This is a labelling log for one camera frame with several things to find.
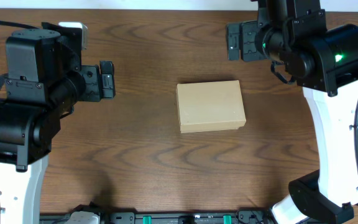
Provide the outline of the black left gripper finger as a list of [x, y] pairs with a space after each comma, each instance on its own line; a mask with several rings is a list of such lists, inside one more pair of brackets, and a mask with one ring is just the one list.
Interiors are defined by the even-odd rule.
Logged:
[[101, 74], [98, 65], [83, 65], [80, 74], [85, 80], [85, 92], [80, 101], [100, 102], [102, 97]]
[[101, 76], [103, 81], [103, 98], [113, 99], [116, 95], [114, 82], [114, 64], [112, 61], [100, 61]]

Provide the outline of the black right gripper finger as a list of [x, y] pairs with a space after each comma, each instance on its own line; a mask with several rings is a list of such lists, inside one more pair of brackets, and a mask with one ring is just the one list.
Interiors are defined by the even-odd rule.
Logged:
[[226, 25], [227, 56], [229, 60], [239, 60], [239, 23], [229, 23]]
[[262, 28], [264, 23], [259, 21], [241, 22], [241, 59], [245, 62], [265, 60], [267, 57], [262, 51]]

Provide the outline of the cardboard box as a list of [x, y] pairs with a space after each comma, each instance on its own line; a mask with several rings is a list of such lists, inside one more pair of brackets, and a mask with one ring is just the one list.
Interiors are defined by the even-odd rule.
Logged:
[[239, 129], [246, 123], [238, 80], [177, 85], [180, 132]]

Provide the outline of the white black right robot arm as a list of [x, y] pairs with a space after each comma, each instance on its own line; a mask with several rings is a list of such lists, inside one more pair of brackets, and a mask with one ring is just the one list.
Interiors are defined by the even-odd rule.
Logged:
[[288, 185], [262, 223], [345, 223], [358, 206], [358, 26], [328, 29], [319, 0], [258, 0], [254, 21], [226, 26], [229, 60], [282, 65], [302, 87], [314, 123], [319, 169]]

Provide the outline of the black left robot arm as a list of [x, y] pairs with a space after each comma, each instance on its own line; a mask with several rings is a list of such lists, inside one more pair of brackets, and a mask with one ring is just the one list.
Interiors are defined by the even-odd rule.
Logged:
[[77, 102], [115, 97], [114, 64], [83, 65], [87, 27], [44, 23], [6, 40], [0, 75], [0, 223], [38, 223], [40, 193], [60, 122]]

